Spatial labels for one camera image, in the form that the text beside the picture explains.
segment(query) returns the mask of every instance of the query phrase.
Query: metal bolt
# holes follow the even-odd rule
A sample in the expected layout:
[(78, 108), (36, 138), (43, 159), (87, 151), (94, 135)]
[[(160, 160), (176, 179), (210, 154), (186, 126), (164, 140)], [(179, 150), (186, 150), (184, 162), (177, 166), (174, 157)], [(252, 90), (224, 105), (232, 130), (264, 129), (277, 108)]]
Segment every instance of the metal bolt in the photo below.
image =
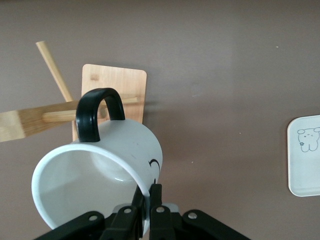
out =
[(131, 208), (126, 208), (125, 210), (123, 210), (123, 212), (125, 213), (125, 214), (129, 214), (129, 213), (131, 213)]
[(97, 220), (98, 219), (98, 216), (96, 215), (92, 215), (89, 217), (89, 221), (94, 221), (94, 220)]
[(165, 208), (163, 206), (159, 206), (156, 208), (157, 213), (163, 213), (165, 211)]
[(196, 219), (197, 217), (198, 217), (197, 214), (195, 214), (194, 212), (190, 212), (188, 214), (188, 218), (190, 218), (190, 219)]

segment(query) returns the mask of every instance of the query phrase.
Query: white plate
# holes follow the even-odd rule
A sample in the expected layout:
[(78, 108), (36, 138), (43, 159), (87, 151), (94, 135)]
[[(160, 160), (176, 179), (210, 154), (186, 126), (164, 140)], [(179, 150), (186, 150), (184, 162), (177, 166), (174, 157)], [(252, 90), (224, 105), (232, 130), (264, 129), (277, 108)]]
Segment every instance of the white plate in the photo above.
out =
[(294, 119), (287, 144), (290, 191), (298, 197), (320, 195), (320, 115)]

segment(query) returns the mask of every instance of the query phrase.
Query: black mug handle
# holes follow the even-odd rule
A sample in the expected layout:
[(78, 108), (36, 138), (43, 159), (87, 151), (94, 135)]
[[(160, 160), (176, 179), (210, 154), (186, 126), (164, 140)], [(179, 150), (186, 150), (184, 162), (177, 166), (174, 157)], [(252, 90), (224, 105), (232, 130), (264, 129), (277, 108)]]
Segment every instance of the black mug handle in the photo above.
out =
[(105, 100), (110, 120), (125, 120), (121, 98), (113, 88), (97, 88), (88, 91), (79, 101), (75, 121), (80, 142), (95, 143), (100, 141), (98, 131), (98, 107)]

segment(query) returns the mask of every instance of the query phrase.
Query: wooden plank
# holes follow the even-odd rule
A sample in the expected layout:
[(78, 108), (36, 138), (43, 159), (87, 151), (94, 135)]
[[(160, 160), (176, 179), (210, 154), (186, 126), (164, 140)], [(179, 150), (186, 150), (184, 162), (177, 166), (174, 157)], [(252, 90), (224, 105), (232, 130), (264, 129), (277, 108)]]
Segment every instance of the wooden plank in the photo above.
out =
[(78, 102), (69, 101), (0, 113), (0, 142), (23, 139), (67, 123), (67, 121), (45, 122), (42, 117), (45, 113), (75, 110)]

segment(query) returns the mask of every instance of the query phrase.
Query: brown wall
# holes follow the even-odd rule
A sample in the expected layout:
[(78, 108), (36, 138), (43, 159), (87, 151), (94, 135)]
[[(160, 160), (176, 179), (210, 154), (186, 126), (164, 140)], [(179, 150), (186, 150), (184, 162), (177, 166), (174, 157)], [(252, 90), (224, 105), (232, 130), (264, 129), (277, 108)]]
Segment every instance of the brown wall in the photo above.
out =
[[(286, 129), (320, 114), (318, 1), (0, 2), (0, 112), (75, 98), (82, 66), (145, 70), (144, 124), (159, 138), (163, 201), (201, 209), (253, 240), (318, 240), (320, 198), (288, 189)], [(0, 239), (48, 231), (31, 177), (71, 125), (0, 143)]]

